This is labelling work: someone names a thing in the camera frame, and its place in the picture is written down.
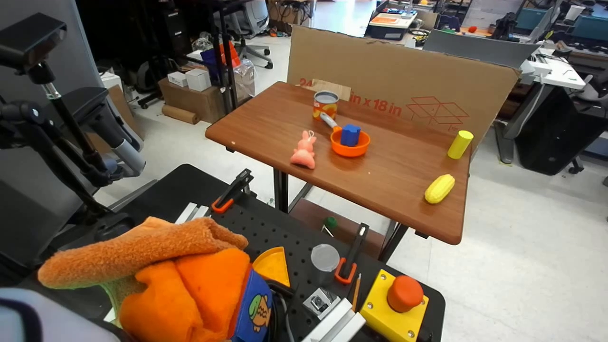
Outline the black stand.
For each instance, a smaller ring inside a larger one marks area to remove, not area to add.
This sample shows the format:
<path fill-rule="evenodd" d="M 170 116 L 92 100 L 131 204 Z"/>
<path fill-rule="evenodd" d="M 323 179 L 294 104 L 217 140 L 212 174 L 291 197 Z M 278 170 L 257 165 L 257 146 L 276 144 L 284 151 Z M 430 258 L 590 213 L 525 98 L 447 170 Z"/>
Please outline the black stand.
<path fill-rule="evenodd" d="M 208 18 L 210 22 L 209 33 L 213 44 L 215 67 L 218 84 L 222 94 L 224 111 L 230 114 L 238 105 L 236 89 L 234 89 L 234 68 L 230 48 L 230 36 L 225 27 L 225 11 L 228 5 L 224 0 L 206 0 Z"/>

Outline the blue cloth with turtle print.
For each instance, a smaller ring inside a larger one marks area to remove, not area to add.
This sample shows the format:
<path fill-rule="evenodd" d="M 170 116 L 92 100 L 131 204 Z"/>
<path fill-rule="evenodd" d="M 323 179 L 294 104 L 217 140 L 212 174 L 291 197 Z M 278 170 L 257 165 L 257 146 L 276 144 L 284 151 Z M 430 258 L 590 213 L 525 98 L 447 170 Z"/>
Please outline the blue cloth with turtle print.
<path fill-rule="evenodd" d="M 237 306 L 230 342 L 264 342 L 271 314 L 271 288 L 261 275 L 250 269 Z"/>

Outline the large cardboard sheet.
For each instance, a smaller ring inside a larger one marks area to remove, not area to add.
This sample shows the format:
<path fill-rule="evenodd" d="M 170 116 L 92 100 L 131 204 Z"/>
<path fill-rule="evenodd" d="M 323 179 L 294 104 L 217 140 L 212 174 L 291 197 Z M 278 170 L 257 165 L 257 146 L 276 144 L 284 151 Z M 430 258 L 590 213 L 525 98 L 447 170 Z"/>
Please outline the large cardboard sheet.
<path fill-rule="evenodd" d="M 287 82 L 323 80 L 351 89 L 348 100 L 438 131 L 484 138 L 520 76 L 518 67 L 343 33 L 297 26 Z"/>

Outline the blue block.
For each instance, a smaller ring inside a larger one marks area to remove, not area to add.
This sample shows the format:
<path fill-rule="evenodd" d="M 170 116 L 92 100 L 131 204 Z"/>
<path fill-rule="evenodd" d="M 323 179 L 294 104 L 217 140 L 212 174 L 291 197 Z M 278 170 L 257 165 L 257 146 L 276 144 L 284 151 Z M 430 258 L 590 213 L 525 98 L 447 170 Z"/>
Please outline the blue block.
<path fill-rule="evenodd" d="M 360 134 L 360 126 L 352 124 L 345 125 L 342 128 L 340 144 L 347 147 L 356 147 L 359 143 Z"/>

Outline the grey panel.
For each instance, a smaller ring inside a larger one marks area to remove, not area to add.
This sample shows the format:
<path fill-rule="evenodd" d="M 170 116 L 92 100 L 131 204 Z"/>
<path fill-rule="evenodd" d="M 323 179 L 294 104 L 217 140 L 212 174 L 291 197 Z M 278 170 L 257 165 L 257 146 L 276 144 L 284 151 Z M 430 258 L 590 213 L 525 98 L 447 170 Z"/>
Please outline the grey panel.
<path fill-rule="evenodd" d="M 472 37 L 439 30 L 430 32 L 423 45 L 423 50 L 518 69 L 538 48 L 540 46 L 535 44 Z"/>

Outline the white metal bracket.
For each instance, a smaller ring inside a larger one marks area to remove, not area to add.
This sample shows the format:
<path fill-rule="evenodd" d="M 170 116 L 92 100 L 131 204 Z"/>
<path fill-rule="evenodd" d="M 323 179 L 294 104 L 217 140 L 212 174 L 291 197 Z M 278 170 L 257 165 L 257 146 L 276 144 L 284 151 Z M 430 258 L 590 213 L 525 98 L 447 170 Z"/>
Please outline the white metal bracket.
<path fill-rule="evenodd" d="M 362 314 L 341 299 L 301 342 L 349 342 L 366 324 Z"/>

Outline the grey plastic cup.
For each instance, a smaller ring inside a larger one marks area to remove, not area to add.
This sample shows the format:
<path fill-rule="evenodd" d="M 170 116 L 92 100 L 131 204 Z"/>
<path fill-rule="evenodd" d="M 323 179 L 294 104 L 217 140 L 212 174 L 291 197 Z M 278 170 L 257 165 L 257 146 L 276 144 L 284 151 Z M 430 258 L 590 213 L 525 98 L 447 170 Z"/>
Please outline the grey plastic cup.
<path fill-rule="evenodd" d="M 311 249 L 310 262 L 311 281 L 317 285 L 326 285 L 334 278 L 340 255 L 332 245 L 321 243 Z"/>

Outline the yellow wedge-shaped dish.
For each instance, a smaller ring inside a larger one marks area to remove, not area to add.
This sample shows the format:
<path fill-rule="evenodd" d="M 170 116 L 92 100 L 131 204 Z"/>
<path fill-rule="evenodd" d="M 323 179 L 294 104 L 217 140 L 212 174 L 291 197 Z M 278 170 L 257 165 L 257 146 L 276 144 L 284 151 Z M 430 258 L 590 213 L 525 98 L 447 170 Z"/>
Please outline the yellow wedge-shaped dish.
<path fill-rule="evenodd" d="M 262 252 L 254 260 L 252 267 L 265 280 L 291 287 L 284 247 L 272 247 Z"/>

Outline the yellow toy corn cob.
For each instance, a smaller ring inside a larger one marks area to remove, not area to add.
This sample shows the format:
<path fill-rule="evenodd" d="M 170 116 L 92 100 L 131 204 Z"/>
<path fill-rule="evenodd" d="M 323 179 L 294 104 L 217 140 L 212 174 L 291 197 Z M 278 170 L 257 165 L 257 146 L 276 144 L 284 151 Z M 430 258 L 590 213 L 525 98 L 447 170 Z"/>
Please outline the yellow toy corn cob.
<path fill-rule="evenodd" d="M 456 183 L 455 178 L 450 174 L 444 174 L 435 179 L 424 192 L 424 199 L 429 204 L 439 204 L 450 194 Z"/>

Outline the orange labelled tin can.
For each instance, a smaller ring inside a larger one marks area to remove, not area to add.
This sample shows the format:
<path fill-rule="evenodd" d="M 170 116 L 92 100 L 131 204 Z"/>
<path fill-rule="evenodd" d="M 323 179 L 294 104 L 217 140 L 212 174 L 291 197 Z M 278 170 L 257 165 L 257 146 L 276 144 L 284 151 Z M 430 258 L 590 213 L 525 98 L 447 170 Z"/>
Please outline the orange labelled tin can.
<path fill-rule="evenodd" d="M 321 114 L 326 114 L 332 119 L 336 118 L 340 100 L 336 93 L 320 91 L 315 93 L 313 98 L 313 119 L 321 120 Z"/>

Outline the brown cardboard box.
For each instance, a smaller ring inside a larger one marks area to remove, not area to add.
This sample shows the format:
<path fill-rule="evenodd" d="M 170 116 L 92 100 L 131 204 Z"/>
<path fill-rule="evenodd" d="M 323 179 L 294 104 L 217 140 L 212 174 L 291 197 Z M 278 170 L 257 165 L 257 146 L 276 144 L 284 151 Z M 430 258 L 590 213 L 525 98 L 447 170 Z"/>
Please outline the brown cardboard box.
<path fill-rule="evenodd" d="M 158 86 L 166 105 L 189 111 L 200 121 L 212 124 L 227 114 L 219 87 L 198 92 L 172 84 L 167 78 L 159 81 Z"/>

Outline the roll of brown paper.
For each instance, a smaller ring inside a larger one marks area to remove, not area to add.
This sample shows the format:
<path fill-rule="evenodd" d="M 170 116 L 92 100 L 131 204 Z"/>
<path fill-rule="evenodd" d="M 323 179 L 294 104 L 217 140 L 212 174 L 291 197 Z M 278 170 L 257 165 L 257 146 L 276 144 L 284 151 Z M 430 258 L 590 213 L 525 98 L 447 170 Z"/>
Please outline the roll of brown paper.
<path fill-rule="evenodd" d="M 161 112 L 166 117 L 170 117 L 183 123 L 189 123 L 191 125 L 196 125 L 200 121 L 199 117 L 197 117 L 195 113 L 192 113 L 191 111 L 187 110 L 182 110 L 167 104 L 165 104 L 161 108 Z"/>

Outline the orange towel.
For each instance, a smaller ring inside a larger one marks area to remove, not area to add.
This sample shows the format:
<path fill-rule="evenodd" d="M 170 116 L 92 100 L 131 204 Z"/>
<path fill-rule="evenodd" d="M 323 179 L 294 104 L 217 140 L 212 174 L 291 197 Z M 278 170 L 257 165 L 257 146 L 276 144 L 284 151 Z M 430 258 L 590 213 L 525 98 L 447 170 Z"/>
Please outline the orange towel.
<path fill-rule="evenodd" d="M 182 224 L 148 217 L 104 242 L 56 252 L 38 270 L 41 284 L 54 289 L 84 288 L 134 275 L 157 262 L 190 255 L 245 249 L 247 238 L 210 217 Z"/>

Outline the pink bunny toy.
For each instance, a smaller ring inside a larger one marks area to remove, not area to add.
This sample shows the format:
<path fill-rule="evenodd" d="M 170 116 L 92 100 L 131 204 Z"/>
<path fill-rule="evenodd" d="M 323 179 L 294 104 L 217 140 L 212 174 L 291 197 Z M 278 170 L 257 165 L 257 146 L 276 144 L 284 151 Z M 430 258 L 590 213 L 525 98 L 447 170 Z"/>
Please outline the pink bunny toy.
<path fill-rule="evenodd" d="M 303 131 L 302 138 L 298 141 L 297 147 L 290 158 L 291 164 L 300 165 L 311 170 L 315 169 L 313 143 L 315 143 L 316 139 L 313 131 Z"/>

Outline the row of monitors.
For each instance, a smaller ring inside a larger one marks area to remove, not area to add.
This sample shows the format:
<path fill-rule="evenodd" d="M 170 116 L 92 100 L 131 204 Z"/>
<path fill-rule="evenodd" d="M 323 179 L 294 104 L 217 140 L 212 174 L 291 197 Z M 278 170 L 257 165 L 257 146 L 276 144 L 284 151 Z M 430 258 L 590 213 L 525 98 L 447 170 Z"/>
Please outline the row of monitors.
<path fill-rule="evenodd" d="M 597 43 L 608 45 L 608 15 L 597 17 L 593 9 L 567 4 L 560 7 L 520 9 L 514 32 L 530 36 L 540 27 L 544 32 L 539 36 L 554 42 Z"/>

